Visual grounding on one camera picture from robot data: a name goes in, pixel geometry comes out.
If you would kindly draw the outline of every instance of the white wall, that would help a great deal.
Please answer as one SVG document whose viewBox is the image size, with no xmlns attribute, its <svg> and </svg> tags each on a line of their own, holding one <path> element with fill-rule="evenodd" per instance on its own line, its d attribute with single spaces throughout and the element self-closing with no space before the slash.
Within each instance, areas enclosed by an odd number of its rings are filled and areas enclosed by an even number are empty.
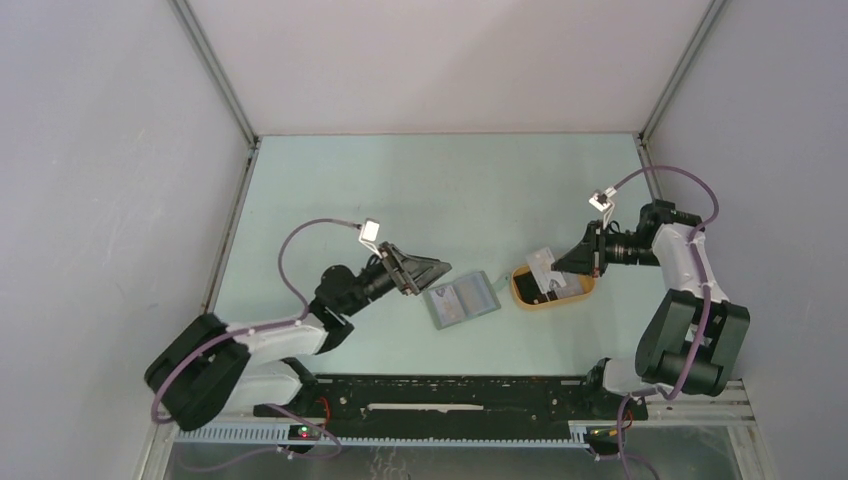
<svg viewBox="0 0 848 480">
<path fill-rule="evenodd" d="M 247 149 L 168 2 L 0 6 L 0 478 L 129 478 Z"/>
<path fill-rule="evenodd" d="M 632 132 L 709 0 L 194 0 L 253 127 Z"/>
<path fill-rule="evenodd" d="M 848 478 L 846 25 L 844 0 L 731 2 L 652 145 L 718 193 L 707 249 L 751 310 L 739 372 L 784 479 Z"/>
</svg>

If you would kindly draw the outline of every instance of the light green table surface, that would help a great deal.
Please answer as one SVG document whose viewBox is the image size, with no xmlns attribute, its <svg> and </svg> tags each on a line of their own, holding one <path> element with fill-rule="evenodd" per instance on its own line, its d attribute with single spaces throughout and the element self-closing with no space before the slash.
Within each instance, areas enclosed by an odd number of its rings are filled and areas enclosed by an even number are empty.
<svg viewBox="0 0 848 480">
<path fill-rule="evenodd" d="M 589 195 L 640 166 L 624 134 L 265 137 L 257 162 L 214 308 L 226 322 L 298 311 L 275 262 L 306 220 L 376 218 L 380 241 L 450 262 L 442 281 L 484 270 L 494 282 L 527 253 L 571 248 L 598 218 Z M 634 229 L 646 183 L 616 200 L 614 218 Z M 353 230 L 319 225 L 296 237 L 285 267 L 311 299 L 327 267 L 358 272 L 369 254 Z M 423 298 L 392 292 L 352 317 L 340 347 L 302 361 L 325 373 L 584 374 L 635 352 L 664 293 L 658 268 L 611 266 L 584 302 L 530 313 L 505 289 L 499 311 L 436 330 Z"/>
</svg>

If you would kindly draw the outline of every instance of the yellow container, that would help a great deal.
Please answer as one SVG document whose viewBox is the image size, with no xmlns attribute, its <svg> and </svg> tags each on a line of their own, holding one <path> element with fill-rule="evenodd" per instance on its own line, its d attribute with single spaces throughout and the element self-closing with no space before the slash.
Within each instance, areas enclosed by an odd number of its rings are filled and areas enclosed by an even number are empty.
<svg viewBox="0 0 848 480">
<path fill-rule="evenodd" d="M 541 310 L 543 308 L 551 308 L 559 305 L 565 305 L 567 303 L 579 302 L 580 300 L 584 300 L 586 297 L 592 294 L 592 291 L 595 289 L 595 279 L 593 277 L 589 277 L 586 275 L 578 275 L 577 279 L 580 281 L 580 285 L 583 287 L 583 294 L 574 295 L 573 297 L 560 298 L 559 300 L 554 300 L 551 302 L 544 303 L 527 303 L 521 298 L 521 295 L 518 293 L 518 287 L 515 285 L 515 277 L 519 275 L 524 275 L 530 272 L 530 267 L 527 265 L 522 265 L 515 269 L 512 272 L 512 276 L 510 277 L 509 287 L 512 290 L 512 298 L 515 299 L 515 303 L 518 304 L 519 307 L 525 310 Z"/>
</svg>

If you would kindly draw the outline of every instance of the cable connector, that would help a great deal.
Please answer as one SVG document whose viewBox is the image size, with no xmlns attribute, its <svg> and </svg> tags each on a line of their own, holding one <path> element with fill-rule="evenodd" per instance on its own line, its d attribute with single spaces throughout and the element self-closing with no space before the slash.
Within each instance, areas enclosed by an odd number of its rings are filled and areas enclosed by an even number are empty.
<svg viewBox="0 0 848 480">
<path fill-rule="evenodd" d="M 374 220 L 373 218 L 366 218 L 365 223 L 359 228 L 359 243 L 361 243 L 365 248 L 371 250 L 378 257 L 380 255 L 380 251 L 377 249 L 377 245 L 375 242 L 377 241 L 377 233 L 380 231 L 380 222 Z"/>
<path fill-rule="evenodd" d="M 612 212 L 615 210 L 615 202 L 612 201 L 612 197 L 616 192 L 615 187 L 608 187 L 603 192 L 595 190 L 595 193 L 589 197 L 589 203 L 604 214 L 604 228 L 607 228 L 607 225 L 609 225 Z"/>
</svg>

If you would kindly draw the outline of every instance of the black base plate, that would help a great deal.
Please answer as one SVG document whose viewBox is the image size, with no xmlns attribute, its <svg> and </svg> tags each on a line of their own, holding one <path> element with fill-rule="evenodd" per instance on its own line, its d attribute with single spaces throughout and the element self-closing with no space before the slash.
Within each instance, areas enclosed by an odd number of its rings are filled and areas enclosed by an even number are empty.
<svg viewBox="0 0 848 480">
<path fill-rule="evenodd" d="M 581 384 L 585 377 L 316 375 L 299 397 L 324 397 L 329 430 L 340 437 L 556 440 L 570 439 L 569 420 L 615 420 L 621 397 Z M 468 404 L 482 410 L 379 410 L 371 404 Z M 324 417 L 322 402 L 292 402 L 296 413 Z M 279 417 L 257 405 L 257 417 Z M 635 406 L 636 420 L 647 419 Z"/>
</svg>

